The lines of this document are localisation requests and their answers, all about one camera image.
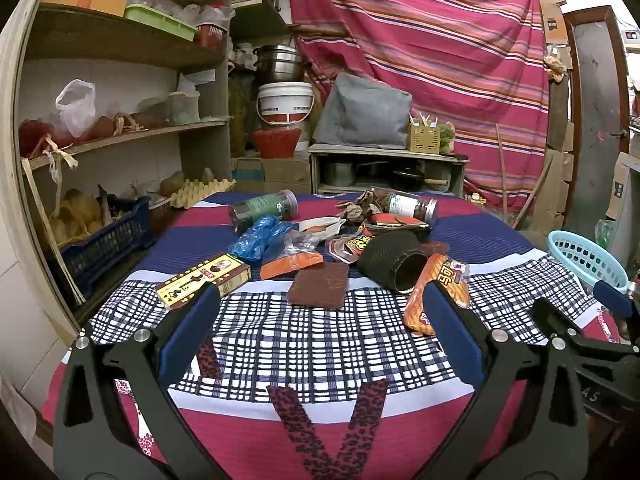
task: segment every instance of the white bucket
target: white bucket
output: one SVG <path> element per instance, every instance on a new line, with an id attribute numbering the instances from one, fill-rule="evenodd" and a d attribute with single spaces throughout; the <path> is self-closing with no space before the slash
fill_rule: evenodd
<path id="1" fill-rule="evenodd" d="M 309 147 L 309 114 L 315 102 L 311 83 L 270 83 L 258 88 L 255 102 L 265 128 L 300 128 L 297 152 Z"/>

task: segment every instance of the blue gripper pad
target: blue gripper pad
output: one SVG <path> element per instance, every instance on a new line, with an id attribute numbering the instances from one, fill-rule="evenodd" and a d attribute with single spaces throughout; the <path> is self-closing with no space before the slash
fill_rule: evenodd
<path id="1" fill-rule="evenodd" d="M 484 355 L 436 282 L 425 285 L 422 306 L 453 371 L 463 383 L 471 384 L 477 390 L 486 379 Z"/>
<path id="2" fill-rule="evenodd" d="M 217 286 L 206 284 L 186 306 L 189 311 L 174 329 L 158 354 L 158 383 L 163 388 L 179 382 L 204 339 L 211 334 L 220 311 Z"/>
<path id="3" fill-rule="evenodd" d="M 622 319 L 629 319 L 633 315 L 632 300 L 603 280 L 593 285 L 593 297 Z"/>

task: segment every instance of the orange snack bag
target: orange snack bag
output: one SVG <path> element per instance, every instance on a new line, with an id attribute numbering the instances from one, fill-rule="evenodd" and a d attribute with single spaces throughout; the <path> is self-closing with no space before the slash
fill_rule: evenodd
<path id="1" fill-rule="evenodd" d="M 432 280 L 438 280 L 447 289 L 453 301 L 462 308 L 469 308 L 471 298 L 466 288 L 464 274 L 466 265 L 451 260 L 443 254 L 433 254 L 424 266 L 418 282 L 414 286 L 404 310 L 404 324 L 412 330 L 426 335 L 434 335 L 435 330 L 429 324 L 422 306 L 424 286 Z"/>
<path id="2" fill-rule="evenodd" d="M 322 254 L 315 250 L 319 240 L 313 233 L 300 233 L 293 229 L 281 234 L 264 251 L 260 279 L 268 280 L 322 263 Z"/>

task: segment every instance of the egg tray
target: egg tray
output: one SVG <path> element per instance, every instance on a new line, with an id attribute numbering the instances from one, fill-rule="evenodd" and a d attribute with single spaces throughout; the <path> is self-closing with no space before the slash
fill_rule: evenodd
<path id="1" fill-rule="evenodd" d="M 214 180 L 208 184 L 197 179 L 185 180 L 184 185 L 171 195 L 171 207 L 188 209 L 214 193 L 231 191 L 235 183 L 235 180 L 230 182 L 227 179 Z"/>

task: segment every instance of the red striped curtain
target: red striped curtain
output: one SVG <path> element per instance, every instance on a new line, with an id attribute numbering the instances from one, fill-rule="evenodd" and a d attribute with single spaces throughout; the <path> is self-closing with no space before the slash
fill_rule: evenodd
<path id="1" fill-rule="evenodd" d="M 468 155 L 466 184 L 502 201 L 500 125 L 511 210 L 542 171 L 548 78 L 538 0 L 290 0 L 294 23 L 346 28 L 300 36 L 326 97 L 342 70 L 410 92 L 414 107 L 451 121 Z"/>

